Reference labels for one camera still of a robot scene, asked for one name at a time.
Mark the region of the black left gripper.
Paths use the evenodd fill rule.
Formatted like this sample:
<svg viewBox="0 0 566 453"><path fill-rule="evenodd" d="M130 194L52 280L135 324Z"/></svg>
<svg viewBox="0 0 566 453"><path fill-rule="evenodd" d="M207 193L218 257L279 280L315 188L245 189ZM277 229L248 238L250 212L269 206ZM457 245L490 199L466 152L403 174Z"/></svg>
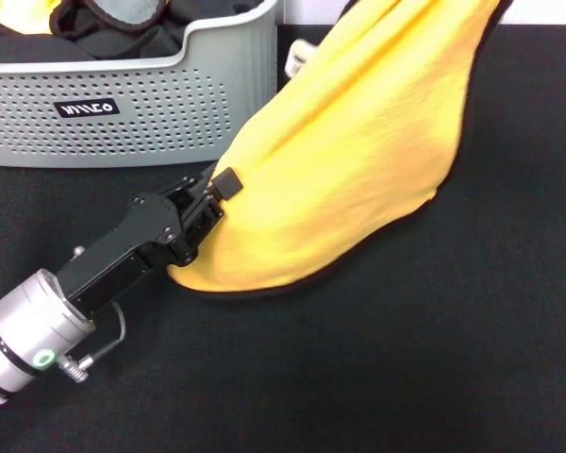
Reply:
<svg viewBox="0 0 566 453"><path fill-rule="evenodd" d="M216 165L167 184L162 194L137 196L117 227L63 265L58 283L84 317L93 319L152 272L197 258L225 215L222 202L243 188L231 167L216 172Z"/></svg>

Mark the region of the yellow towel with black trim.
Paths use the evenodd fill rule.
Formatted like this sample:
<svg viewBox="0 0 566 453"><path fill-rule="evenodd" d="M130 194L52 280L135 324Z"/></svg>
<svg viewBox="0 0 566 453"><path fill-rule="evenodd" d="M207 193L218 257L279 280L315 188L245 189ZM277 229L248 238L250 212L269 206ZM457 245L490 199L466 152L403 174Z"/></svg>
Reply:
<svg viewBox="0 0 566 453"><path fill-rule="evenodd" d="M511 0L349 0L314 54L218 160L241 190L178 285L289 287L432 200L472 70Z"/></svg>

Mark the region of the grey perforated storage box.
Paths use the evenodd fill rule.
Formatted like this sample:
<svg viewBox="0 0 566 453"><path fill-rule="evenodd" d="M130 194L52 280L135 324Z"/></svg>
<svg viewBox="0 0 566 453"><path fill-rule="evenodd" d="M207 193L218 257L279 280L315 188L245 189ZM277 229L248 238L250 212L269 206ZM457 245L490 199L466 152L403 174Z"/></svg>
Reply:
<svg viewBox="0 0 566 453"><path fill-rule="evenodd" d="M216 160L277 88L277 0L191 23L159 59L0 63L0 166Z"/></svg>

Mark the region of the grey towel with black trim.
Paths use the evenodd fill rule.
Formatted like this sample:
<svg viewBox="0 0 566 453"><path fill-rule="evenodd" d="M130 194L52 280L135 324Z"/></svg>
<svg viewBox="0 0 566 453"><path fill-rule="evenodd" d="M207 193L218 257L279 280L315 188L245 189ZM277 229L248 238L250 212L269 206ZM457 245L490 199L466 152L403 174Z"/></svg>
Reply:
<svg viewBox="0 0 566 453"><path fill-rule="evenodd" d="M61 0L49 16L49 29L71 41L104 29L143 32L160 20L169 1Z"/></svg>

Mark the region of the orange-yellow towel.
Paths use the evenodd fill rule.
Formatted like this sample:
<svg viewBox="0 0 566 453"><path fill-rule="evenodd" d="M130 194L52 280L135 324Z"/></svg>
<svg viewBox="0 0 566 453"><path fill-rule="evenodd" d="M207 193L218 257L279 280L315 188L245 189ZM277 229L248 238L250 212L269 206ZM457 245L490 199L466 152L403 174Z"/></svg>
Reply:
<svg viewBox="0 0 566 453"><path fill-rule="evenodd" d="M50 16L62 0L0 0L0 24L23 34L51 34Z"/></svg>

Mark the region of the black tablecloth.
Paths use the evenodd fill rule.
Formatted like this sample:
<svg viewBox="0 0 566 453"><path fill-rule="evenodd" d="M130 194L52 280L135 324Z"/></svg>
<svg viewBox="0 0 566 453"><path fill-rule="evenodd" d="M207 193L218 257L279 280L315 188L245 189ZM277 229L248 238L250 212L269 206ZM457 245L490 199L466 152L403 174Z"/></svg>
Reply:
<svg viewBox="0 0 566 453"><path fill-rule="evenodd" d="M0 410L0 453L566 453L566 25L502 25L424 209L263 297L154 274L125 341Z"/></svg>

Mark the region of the black cloth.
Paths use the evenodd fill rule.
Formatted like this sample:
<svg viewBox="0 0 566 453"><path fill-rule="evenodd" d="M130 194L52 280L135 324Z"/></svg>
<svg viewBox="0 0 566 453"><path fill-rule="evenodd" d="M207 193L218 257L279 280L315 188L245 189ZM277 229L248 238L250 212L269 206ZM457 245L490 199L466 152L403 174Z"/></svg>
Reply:
<svg viewBox="0 0 566 453"><path fill-rule="evenodd" d="M264 0L170 0L160 20L147 30L104 29L71 41L51 34L23 34L0 24L0 63L153 59L178 53L185 29L200 20L246 13Z"/></svg>

